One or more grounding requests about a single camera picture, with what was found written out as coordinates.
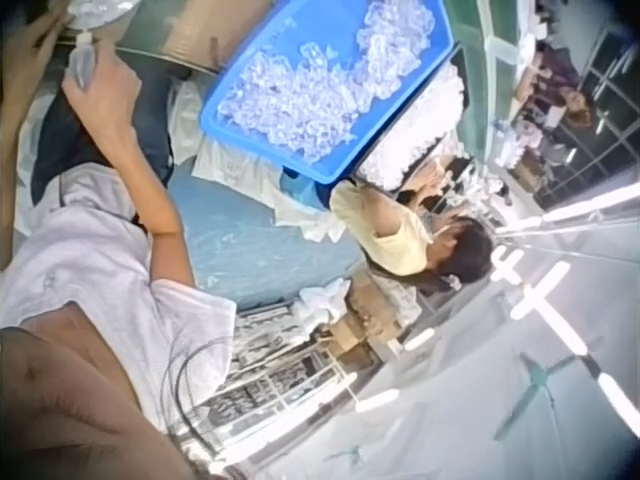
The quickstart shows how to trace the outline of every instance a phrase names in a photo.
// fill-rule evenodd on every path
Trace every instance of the bottle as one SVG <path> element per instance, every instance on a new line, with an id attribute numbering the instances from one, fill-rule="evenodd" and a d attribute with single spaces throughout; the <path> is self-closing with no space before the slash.
<path id="1" fill-rule="evenodd" d="M 76 48 L 69 55 L 69 69 L 78 86 L 86 90 L 96 69 L 96 49 L 91 32 L 85 30 L 76 37 Z"/>

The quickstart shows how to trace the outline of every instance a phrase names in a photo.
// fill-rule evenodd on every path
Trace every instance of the wrist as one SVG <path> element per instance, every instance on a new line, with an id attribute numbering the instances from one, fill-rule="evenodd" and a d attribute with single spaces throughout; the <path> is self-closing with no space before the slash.
<path id="1" fill-rule="evenodd" d="M 8 105 L 0 107 L 0 129 L 2 130 L 2 141 L 17 138 L 20 128 L 24 123 L 27 114 L 21 109 L 12 108 Z"/>
<path id="2" fill-rule="evenodd" d="M 94 141 L 104 156 L 109 159 L 111 157 L 118 158 L 123 155 L 129 156 L 140 149 L 138 136 L 133 127 L 124 128 L 112 133 L 96 135 Z"/>

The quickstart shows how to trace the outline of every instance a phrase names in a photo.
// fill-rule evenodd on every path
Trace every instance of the sleeve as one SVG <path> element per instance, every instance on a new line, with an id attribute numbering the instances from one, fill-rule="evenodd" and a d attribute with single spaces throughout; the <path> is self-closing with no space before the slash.
<path id="1" fill-rule="evenodd" d="M 236 304 L 171 280 L 156 280 L 152 295 L 171 344 L 169 374 L 178 378 L 188 360 L 180 395 L 197 405 L 224 382 L 231 363 Z"/>
<path id="2" fill-rule="evenodd" d="M 421 272 L 427 266 L 427 242 L 406 215 L 402 216 L 398 233 L 374 237 L 369 250 L 367 253 L 374 262 L 401 277 Z"/>

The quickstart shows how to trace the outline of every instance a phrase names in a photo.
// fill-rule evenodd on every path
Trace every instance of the white shirt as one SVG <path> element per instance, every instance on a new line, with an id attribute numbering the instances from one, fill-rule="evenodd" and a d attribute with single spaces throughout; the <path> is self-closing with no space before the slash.
<path id="1" fill-rule="evenodd" d="M 112 169 L 84 164 L 52 181 L 39 227 L 0 283 L 0 326 L 77 303 L 127 372 L 142 412 L 162 431 L 178 417 L 181 378 L 188 411 L 210 398 L 228 371 L 235 303 L 169 280 L 151 281 L 150 239 Z"/>

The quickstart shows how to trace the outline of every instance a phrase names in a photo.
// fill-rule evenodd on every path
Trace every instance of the fluorescent light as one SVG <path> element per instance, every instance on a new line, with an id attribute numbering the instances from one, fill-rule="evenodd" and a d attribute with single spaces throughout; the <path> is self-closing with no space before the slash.
<path id="1" fill-rule="evenodd" d="M 605 117 L 607 117 L 609 115 L 609 112 L 606 111 L 602 114 L 602 117 L 600 117 L 600 121 L 598 122 L 598 127 L 596 128 L 596 135 L 600 135 L 602 133 L 602 130 L 604 130 L 604 125 L 605 125 Z"/>
<path id="2" fill-rule="evenodd" d="M 572 217 L 578 217 L 587 213 L 595 212 L 605 208 L 624 203 L 634 198 L 640 197 L 640 182 L 618 188 L 603 195 L 598 195 L 591 200 L 574 203 L 566 207 L 552 210 L 545 214 L 542 218 L 547 222 L 556 222 L 558 220 L 566 220 Z"/>
<path id="3" fill-rule="evenodd" d="M 593 203 L 596 210 L 603 208 L 609 208 L 619 203 L 624 203 L 634 198 L 640 197 L 640 182 L 628 185 L 626 187 L 618 188 L 609 193 L 598 195 L 593 198 Z"/>
<path id="4" fill-rule="evenodd" d="M 567 274 L 571 265 L 567 262 L 558 262 L 547 274 L 540 280 L 540 283 L 534 288 L 525 285 L 523 288 L 524 298 L 511 310 L 511 318 L 521 320 L 534 308 L 536 299 L 544 299 L 551 291 L 556 288 L 560 280 Z"/>
<path id="5" fill-rule="evenodd" d="M 596 135 L 600 135 L 604 129 L 604 118 L 601 118 L 596 127 Z"/>
<path id="6" fill-rule="evenodd" d="M 546 222 L 557 222 L 572 217 L 579 217 L 580 215 L 591 213 L 594 210 L 595 209 L 593 208 L 591 201 L 587 200 L 585 202 L 578 202 L 573 205 L 552 210 L 549 213 L 544 214 L 542 218 L 544 218 Z"/>
<path id="7" fill-rule="evenodd" d="M 526 228 L 535 228 L 542 225 L 542 217 L 529 217 L 517 222 L 510 223 L 506 227 L 496 228 L 496 233 L 514 232 L 517 230 L 524 230 Z"/>
<path id="8" fill-rule="evenodd" d="M 368 412 L 369 410 L 373 410 L 374 408 L 381 407 L 382 405 L 386 405 L 387 403 L 391 403 L 396 400 L 400 396 L 400 390 L 396 388 L 392 388 L 390 390 L 386 390 L 378 395 L 374 395 L 373 397 L 367 398 L 366 400 L 361 400 L 356 403 L 356 412 Z"/>
<path id="9" fill-rule="evenodd" d="M 566 164 L 567 165 L 569 165 L 571 163 L 571 161 L 573 160 L 573 157 L 576 156 L 576 153 L 578 153 L 578 149 L 577 148 L 571 149 L 571 151 L 569 152 L 569 155 L 567 155 L 567 160 L 566 160 Z"/>
<path id="10" fill-rule="evenodd" d="M 220 456 L 224 458 L 227 465 L 240 462 L 254 453 L 262 450 L 271 442 L 290 432 L 298 425 L 301 425 L 311 415 L 318 411 L 320 405 L 329 403 L 337 397 L 345 388 L 351 385 L 358 378 L 356 372 L 350 373 L 339 382 L 333 381 L 320 387 L 313 397 L 303 404 L 288 410 L 276 417 L 275 421 L 266 425 L 253 435 L 235 442 L 234 438 L 229 438 L 222 442 L 223 450 Z"/>
<path id="11" fill-rule="evenodd" d="M 611 375 L 601 373 L 598 376 L 598 385 L 607 396 L 614 410 L 624 420 L 624 423 L 631 429 L 633 434 L 640 438 L 640 412 L 633 405 L 629 397 L 618 385 L 618 382 Z"/>
<path id="12" fill-rule="evenodd" d="M 534 308 L 575 355 L 583 357 L 589 352 L 580 335 L 546 300 L 534 299 Z"/>
<path id="13" fill-rule="evenodd" d="M 512 285 L 518 285 L 522 282 L 520 275 L 518 275 L 513 267 L 524 257 L 524 251 L 521 249 L 516 249 L 509 254 L 507 259 L 504 262 L 501 262 L 498 258 L 493 259 L 493 264 L 496 270 L 491 274 L 491 281 L 497 282 L 502 280 L 503 278 L 511 283 Z"/>
<path id="14" fill-rule="evenodd" d="M 491 252 L 491 261 L 493 263 L 499 262 L 500 259 L 502 258 L 502 255 L 504 255 L 505 253 L 507 253 L 507 246 L 506 245 L 498 245 L 493 252 Z"/>
<path id="15" fill-rule="evenodd" d="M 435 334 L 436 334 L 436 331 L 433 328 L 427 328 L 424 332 L 420 332 L 418 335 L 416 335 L 407 343 L 405 343 L 404 349 L 407 352 L 415 350 L 419 346 L 423 345 L 427 340 L 432 338 Z"/>

